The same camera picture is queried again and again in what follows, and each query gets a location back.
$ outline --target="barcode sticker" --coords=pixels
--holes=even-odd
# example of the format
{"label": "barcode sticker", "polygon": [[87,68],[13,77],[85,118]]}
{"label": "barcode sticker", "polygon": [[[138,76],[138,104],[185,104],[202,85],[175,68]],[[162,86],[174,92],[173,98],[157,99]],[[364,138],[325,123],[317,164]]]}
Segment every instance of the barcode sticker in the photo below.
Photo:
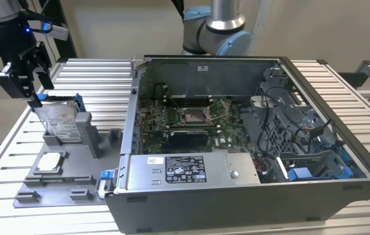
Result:
{"label": "barcode sticker", "polygon": [[165,157],[149,157],[147,164],[163,164]]}

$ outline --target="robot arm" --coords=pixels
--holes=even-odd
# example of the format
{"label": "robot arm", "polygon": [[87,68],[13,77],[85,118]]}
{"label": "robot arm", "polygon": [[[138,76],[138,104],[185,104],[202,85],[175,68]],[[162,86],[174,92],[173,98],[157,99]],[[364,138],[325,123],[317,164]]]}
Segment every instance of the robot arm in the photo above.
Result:
{"label": "robot arm", "polygon": [[[29,20],[49,24],[50,29],[34,29]],[[13,98],[23,98],[30,106],[42,107],[34,90],[35,72],[45,89],[53,89],[49,68],[51,61],[42,42],[38,43],[34,32],[49,33],[51,20],[29,10],[26,0],[0,0],[0,86]]]}
{"label": "robot arm", "polygon": [[185,10],[187,54],[246,55],[252,33],[244,30],[241,0],[212,0],[212,6]]}

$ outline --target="screw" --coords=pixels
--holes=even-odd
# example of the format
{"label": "screw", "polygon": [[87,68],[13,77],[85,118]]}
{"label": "screw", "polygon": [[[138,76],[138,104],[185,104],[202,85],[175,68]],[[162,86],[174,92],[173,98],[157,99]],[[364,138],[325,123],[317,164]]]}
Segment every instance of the screw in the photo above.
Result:
{"label": "screw", "polygon": [[232,170],[230,171],[230,177],[232,177],[232,179],[238,179],[240,173],[236,170]]}

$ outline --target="small component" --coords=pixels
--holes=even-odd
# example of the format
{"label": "small component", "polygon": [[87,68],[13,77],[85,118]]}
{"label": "small component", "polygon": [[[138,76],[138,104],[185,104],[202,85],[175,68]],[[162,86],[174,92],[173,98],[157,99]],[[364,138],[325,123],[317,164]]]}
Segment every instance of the small component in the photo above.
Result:
{"label": "small component", "polygon": [[111,179],[114,179],[114,171],[113,170],[105,170],[105,171],[102,171],[99,178],[101,178],[101,180],[111,180]]}
{"label": "small component", "polygon": [[169,137],[170,148],[199,148],[209,143],[207,131],[173,131]]}
{"label": "small component", "polygon": [[289,177],[292,181],[305,180],[313,177],[308,167],[294,168],[289,171]]}
{"label": "small component", "polygon": [[186,122],[205,122],[205,109],[183,109],[183,120]]}
{"label": "small component", "polygon": [[53,171],[61,162],[62,153],[46,153],[37,165],[38,171]]}

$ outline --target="hard drive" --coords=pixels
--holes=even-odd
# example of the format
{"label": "hard drive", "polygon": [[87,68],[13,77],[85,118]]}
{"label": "hard drive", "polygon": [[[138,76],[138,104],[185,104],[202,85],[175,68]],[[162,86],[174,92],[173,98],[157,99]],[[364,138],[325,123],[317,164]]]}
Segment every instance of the hard drive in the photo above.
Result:
{"label": "hard drive", "polygon": [[85,112],[82,96],[42,96],[43,107],[34,108],[49,135],[62,143],[82,142],[75,124],[79,112]]}

